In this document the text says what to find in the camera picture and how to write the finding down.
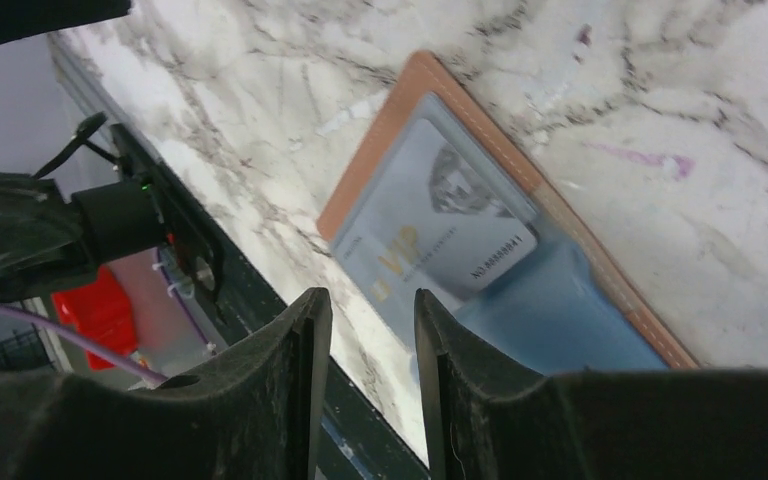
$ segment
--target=brown leather wallet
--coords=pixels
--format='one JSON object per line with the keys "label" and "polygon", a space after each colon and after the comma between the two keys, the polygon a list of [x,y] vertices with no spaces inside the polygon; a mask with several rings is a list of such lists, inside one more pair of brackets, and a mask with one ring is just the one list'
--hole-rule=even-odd
{"label": "brown leather wallet", "polygon": [[596,283],[664,361],[672,368],[697,367],[690,353],[649,308],[590,229],[431,52],[416,52],[405,65],[396,86],[317,220],[322,237],[328,242],[334,240],[375,168],[404,128],[420,99],[430,92],[440,97],[529,198],[578,242],[590,260]]}

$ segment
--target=pink stain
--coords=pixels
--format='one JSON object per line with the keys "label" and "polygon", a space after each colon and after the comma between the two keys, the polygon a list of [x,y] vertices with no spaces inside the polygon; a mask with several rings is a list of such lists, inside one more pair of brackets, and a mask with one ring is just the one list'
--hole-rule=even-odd
{"label": "pink stain", "polygon": [[667,155],[665,153],[643,153],[636,150],[629,150],[627,148],[614,147],[613,145],[606,145],[604,143],[589,143],[584,142],[585,147],[590,147],[596,150],[601,150],[605,153],[625,160],[629,160],[640,165],[649,165],[651,167],[663,167],[667,160],[672,159],[678,170],[675,173],[673,179],[684,180],[690,176],[693,171],[693,167],[696,166],[696,162],[692,158],[685,157],[684,155]]}

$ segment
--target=card holder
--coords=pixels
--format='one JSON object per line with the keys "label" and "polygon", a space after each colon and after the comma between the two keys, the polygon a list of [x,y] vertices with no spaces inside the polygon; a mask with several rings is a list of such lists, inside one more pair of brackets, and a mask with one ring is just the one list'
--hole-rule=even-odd
{"label": "card holder", "polygon": [[[411,349],[421,286],[542,373],[696,366],[569,205],[430,52],[409,59],[317,226]],[[467,250],[470,242],[480,248]],[[482,265],[495,271],[477,275]],[[383,281],[382,271],[398,279]]]}

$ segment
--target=wire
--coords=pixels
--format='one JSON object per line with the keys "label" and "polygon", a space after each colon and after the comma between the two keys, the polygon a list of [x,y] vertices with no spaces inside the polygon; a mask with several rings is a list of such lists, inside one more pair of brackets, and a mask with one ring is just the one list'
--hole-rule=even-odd
{"label": "wire", "polygon": [[181,307],[181,310],[184,311],[184,315],[187,317],[187,320],[189,320],[190,325],[193,326],[193,330],[196,331],[196,334],[198,335],[199,340],[201,340],[202,343],[204,343],[205,346],[207,347],[207,350],[210,352],[210,355],[215,356],[216,355],[215,344],[212,343],[210,340],[208,340],[207,335],[205,335],[204,333],[204,330],[201,329],[195,317],[193,316],[192,312],[190,312],[190,309],[187,308],[187,304],[184,302],[184,299],[181,298],[181,294],[178,292],[177,283],[174,283],[172,281],[172,276],[169,275],[169,272],[166,270],[166,263],[160,257],[159,248],[154,249],[154,261],[155,261],[155,265],[157,265],[157,270],[159,270],[160,274],[163,275],[163,279],[166,281],[166,284],[171,287],[168,290],[169,294],[172,296],[172,298],[175,299],[175,301],[178,303],[178,306]]}
{"label": "wire", "polygon": [[168,380],[168,378],[165,375],[155,372],[153,370],[150,370],[140,365],[139,363],[131,360],[130,358],[119,355],[118,353],[114,352],[113,350],[110,350],[104,345],[98,344],[93,340],[90,340],[89,338],[81,335],[80,333],[75,332],[74,330],[71,330],[67,327],[64,327],[63,325],[57,322],[54,322],[52,320],[49,320],[48,318],[45,318],[41,315],[26,312],[24,310],[20,310],[15,307],[8,307],[7,305],[0,305],[0,314],[3,314],[11,318],[15,318],[17,320],[28,322],[40,328],[47,328],[53,331],[54,333],[60,335],[64,339],[68,340],[69,342],[74,343],[75,345],[83,348],[84,350],[100,358],[107,360],[108,362],[121,368],[122,370],[133,373],[134,375],[137,375],[143,378],[144,380],[146,380],[146,382],[161,384],[166,380]]}

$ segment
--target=white cable tie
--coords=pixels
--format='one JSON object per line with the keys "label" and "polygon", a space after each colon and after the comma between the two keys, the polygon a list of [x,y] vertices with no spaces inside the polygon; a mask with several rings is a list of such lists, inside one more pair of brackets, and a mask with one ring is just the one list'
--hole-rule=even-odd
{"label": "white cable tie", "polygon": [[171,298],[173,296],[172,291],[177,290],[178,285],[180,285],[180,282],[170,283],[169,286],[166,287],[166,295],[169,295]]}

